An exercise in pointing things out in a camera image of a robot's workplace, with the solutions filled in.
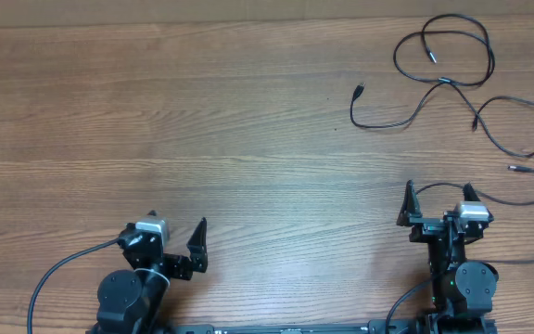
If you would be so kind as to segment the black cable pulled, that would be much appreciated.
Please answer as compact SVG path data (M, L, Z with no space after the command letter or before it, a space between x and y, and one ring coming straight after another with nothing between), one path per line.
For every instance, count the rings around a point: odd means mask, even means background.
M487 28L464 14L441 14L402 37L392 62L403 76L426 84L484 84L496 67Z

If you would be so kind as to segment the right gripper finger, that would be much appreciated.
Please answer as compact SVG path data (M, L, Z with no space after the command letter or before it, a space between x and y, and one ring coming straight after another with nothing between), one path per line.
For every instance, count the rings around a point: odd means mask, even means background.
M473 186L470 183L467 183L467 184L464 185L463 194L464 194L464 201L480 201L480 202L482 202L481 199L479 198L478 194L474 190ZM494 220L494 217L491 214L491 212L489 211L489 220L488 221L483 221L483 222L491 223L493 220Z
M409 180L405 186L403 203L397 218L398 226L414 226L422 223L423 214L413 187L413 181Z

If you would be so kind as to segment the black cable staying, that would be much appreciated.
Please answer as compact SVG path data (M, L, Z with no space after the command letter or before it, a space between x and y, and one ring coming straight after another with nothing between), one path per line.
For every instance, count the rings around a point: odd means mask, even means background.
M507 167L507 170L515 172L515 173L534 173L534 168L530 168L527 166L522 165L509 165ZM437 182L433 184L429 184L426 186L423 186L417 190L415 190L415 194L419 195L420 193L438 186L450 186L459 188L461 190L464 189L464 185L459 185L455 183L449 183L449 182ZM507 206L514 206L514 207L525 207L525 206L534 206L534 200L529 201L510 201L505 199L498 199L496 197L493 197L487 193L484 193L480 190L475 190L476 194L484 199L488 199L492 202L499 203L501 205L507 205ZM490 259L490 260L479 260L475 259L474 261L480 261L484 263L499 263L499 264L506 264L506 265L529 265L534 264L534 259L516 259L516 260L496 260L496 259Z

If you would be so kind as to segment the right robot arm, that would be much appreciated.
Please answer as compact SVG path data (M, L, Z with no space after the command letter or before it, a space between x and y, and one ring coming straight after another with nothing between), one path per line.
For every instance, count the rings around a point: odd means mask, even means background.
M409 227L409 240L428 249L430 278L406 292L393 304L385 324L390 332L391 317L401 302L417 291L432 288L434 307L418 314L409 333L495 333L485 320L492 311L492 298L499 275L488 263L468 260L465 246L483 238L493 215L471 185L463 188L464 200L440 218L425 218L414 189L408 181L398 226Z

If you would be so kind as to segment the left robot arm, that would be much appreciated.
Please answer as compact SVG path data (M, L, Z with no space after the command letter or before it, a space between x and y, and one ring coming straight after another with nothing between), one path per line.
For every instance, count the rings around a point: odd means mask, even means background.
M120 232L117 244L131 266L110 273L99 284L96 323L100 334L152 333L159 307L173 279L190 280L208 268L207 220L198 223L186 247L188 256L169 254L168 223L154 211Z

